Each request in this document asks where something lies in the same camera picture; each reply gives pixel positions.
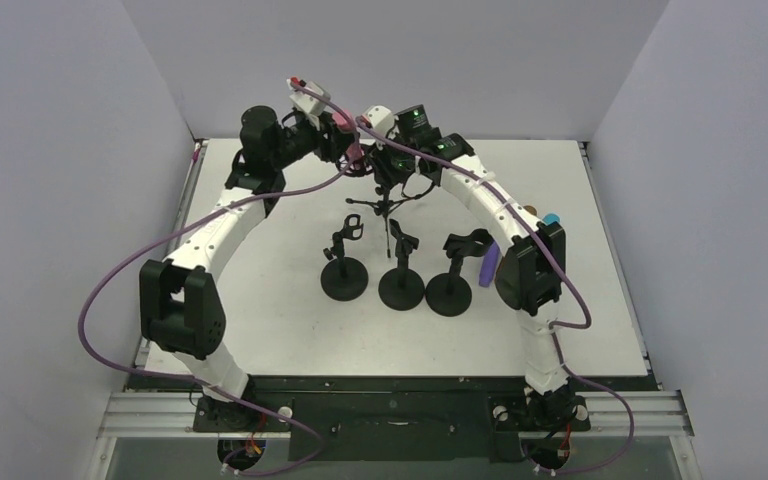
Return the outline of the purple mic black stand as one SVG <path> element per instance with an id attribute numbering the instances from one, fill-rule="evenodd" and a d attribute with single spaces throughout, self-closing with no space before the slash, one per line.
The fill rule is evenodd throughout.
<path id="1" fill-rule="evenodd" d="M 472 290 L 461 275 L 464 259 L 483 257 L 493 237 L 488 230 L 479 228 L 468 235 L 450 234 L 444 245 L 450 259 L 449 270 L 434 276 L 425 287 L 425 300 L 429 308 L 444 317 L 455 317 L 466 312 L 472 302 Z"/>

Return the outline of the purple microphone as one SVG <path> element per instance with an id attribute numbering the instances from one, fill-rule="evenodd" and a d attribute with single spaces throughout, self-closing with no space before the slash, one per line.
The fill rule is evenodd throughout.
<path id="1" fill-rule="evenodd" d="M 478 276 L 478 285 L 480 287 L 489 288 L 493 283 L 500 256 L 501 250 L 497 243 L 493 243 L 483 255 Z"/>

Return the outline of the cyan microphone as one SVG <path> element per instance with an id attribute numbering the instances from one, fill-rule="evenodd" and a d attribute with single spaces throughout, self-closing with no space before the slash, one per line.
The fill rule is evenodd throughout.
<path id="1" fill-rule="evenodd" d="M 560 224 L 560 216 L 555 213 L 548 213 L 542 218 L 542 223 L 545 225 Z"/>

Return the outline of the pink microphone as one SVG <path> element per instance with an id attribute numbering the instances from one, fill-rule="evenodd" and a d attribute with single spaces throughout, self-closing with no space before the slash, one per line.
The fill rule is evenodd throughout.
<path id="1" fill-rule="evenodd" d="M 339 132 L 349 137 L 349 144 L 345 151 L 347 161 L 352 164 L 363 157 L 363 150 L 359 142 L 358 128 L 355 120 L 344 110 L 337 109 L 332 114 L 335 126 Z"/>

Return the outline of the cyan mic black stand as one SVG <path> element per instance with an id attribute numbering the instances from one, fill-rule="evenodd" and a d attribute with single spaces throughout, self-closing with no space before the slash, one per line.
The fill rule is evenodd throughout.
<path id="1" fill-rule="evenodd" d="M 366 290 L 369 282 L 368 271 L 356 258 L 346 255 L 345 242 L 362 238 L 364 224 L 359 214 L 345 217 L 340 230 L 332 234 L 332 245 L 323 250 L 328 263 L 320 275 L 323 292 L 331 299 L 341 302 L 354 300 Z"/>

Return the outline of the black tripod shock mount stand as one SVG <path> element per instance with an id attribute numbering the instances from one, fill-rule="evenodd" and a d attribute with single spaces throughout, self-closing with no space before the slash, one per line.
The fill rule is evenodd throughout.
<path id="1" fill-rule="evenodd" d="M 369 175 L 371 173 L 371 170 L 367 166 L 365 170 L 365 174 Z M 401 198 L 398 200 L 394 200 L 390 198 L 390 193 L 377 193 L 374 188 L 374 193 L 378 196 L 377 200 L 369 201 L 369 200 L 359 200 L 359 199 L 352 199 L 352 198 L 346 198 L 345 202 L 349 205 L 363 205 L 368 206 L 373 210 L 373 213 L 375 216 L 379 216 L 383 219 L 384 225 L 385 225 L 385 233 L 389 234 L 389 217 L 390 215 L 402 204 L 416 200 L 417 196 L 407 196 L 404 193 L 401 194 Z"/>

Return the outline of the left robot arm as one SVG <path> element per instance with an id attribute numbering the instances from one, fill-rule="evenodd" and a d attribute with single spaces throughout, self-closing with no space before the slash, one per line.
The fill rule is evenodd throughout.
<path id="1" fill-rule="evenodd" d="M 324 162 L 355 158 L 349 115 L 289 113 L 292 125 L 268 106 L 241 117 L 239 150 L 206 221 L 163 260 L 139 272 L 141 332 L 173 355 L 200 385 L 208 413 L 232 429 L 258 422 L 249 375 L 224 341 L 227 327 L 217 279 L 248 234 L 275 209 L 286 187 L 284 169 L 308 154 Z"/>

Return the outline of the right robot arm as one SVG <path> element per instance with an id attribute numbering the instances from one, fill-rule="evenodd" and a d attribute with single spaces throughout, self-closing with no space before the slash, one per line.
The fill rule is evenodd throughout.
<path id="1" fill-rule="evenodd" d="M 558 334 L 563 292 L 581 294 L 566 274 L 566 232 L 529 213 L 499 183 L 474 147 L 459 134 L 444 136 L 418 105 L 377 119 L 371 111 L 357 126 L 376 142 L 375 151 L 407 158 L 415 170 L 457 199 L 502 250 L 496 291 L 516 315 L 525 346 L 524 413 L 541 429 L 565 426 L 580 412 Z"/>

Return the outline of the gold mic black stand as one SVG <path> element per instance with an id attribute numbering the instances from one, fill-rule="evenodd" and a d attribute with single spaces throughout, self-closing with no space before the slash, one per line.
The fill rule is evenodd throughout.
<path id="1" fill-rule="evenodd" d="M 419 239 L 405 233 L 395 219 L 389 219 L 389 232 L 395 241 L 397 265 L 379 280 L 378 294 L 385 306 L 396 311 L 417 307 L 425 295 L 422 277 L 410 268 L 410 256 L 419 248 Z"/>

